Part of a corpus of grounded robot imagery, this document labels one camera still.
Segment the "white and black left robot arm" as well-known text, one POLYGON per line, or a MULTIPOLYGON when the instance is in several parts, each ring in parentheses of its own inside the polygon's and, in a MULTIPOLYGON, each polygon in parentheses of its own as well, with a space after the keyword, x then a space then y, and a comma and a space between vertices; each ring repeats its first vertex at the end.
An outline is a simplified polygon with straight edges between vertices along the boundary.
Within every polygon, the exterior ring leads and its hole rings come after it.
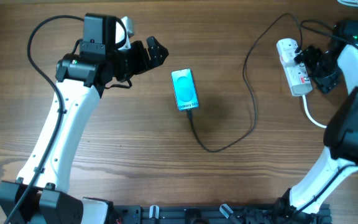
POLYGON ((103 92, 161 66, 168 50, 155 37, 130 41, 131 20, 88 13, 83 36, 49 80, 54 97, 39 139, 15 181, 0 183, 7 223, 121 223, 111 201, 68 194, 73 159, 103 92))

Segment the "white power strip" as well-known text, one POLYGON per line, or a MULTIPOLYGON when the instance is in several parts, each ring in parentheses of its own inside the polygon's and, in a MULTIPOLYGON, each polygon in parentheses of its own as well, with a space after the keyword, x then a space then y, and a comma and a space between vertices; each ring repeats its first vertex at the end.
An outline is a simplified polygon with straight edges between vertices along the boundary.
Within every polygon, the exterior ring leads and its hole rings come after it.
MULTIPOLYGON (((276 44, 277 51, 280 50, 289 50, 297 49, 298 44, 293 39, 281 39, 276 44)), ((298 64, 294 67, 283 67, 285 76, 288 81, 288 86, 290 87, 291 94, 293 96, 303 96, 307 95, 313 90, 311 81, 308 77, 308 73, 303 63, 298 64)))

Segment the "smartphone with cyan screen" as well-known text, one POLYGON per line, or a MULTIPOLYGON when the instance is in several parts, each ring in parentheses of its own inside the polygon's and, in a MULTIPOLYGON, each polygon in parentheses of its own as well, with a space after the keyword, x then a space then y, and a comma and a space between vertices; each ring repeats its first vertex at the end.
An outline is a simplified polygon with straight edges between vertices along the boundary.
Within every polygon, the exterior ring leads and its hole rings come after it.
POLYGON ((171 78, 178 110, 198 108, 198 95, 191 69, 173 71, 171 78))

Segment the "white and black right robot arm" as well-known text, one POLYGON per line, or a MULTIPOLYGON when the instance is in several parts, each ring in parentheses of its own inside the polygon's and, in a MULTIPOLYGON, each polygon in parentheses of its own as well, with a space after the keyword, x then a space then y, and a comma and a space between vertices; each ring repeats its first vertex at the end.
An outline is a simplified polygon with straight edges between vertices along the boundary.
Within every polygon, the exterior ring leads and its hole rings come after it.
POLYGON ((291 39, 277 44, 285 71, 300 68, 300 83, 314 81, 317 89, 329 93, 343 76, 349 96, 324 127, 319 159, 277 200, 272 223, 322 223, 318 212, 325 199, 358 171, 358 21, 338 21, 327 36, 331 39, 327 52, 312 45, 301 50, 291 39))

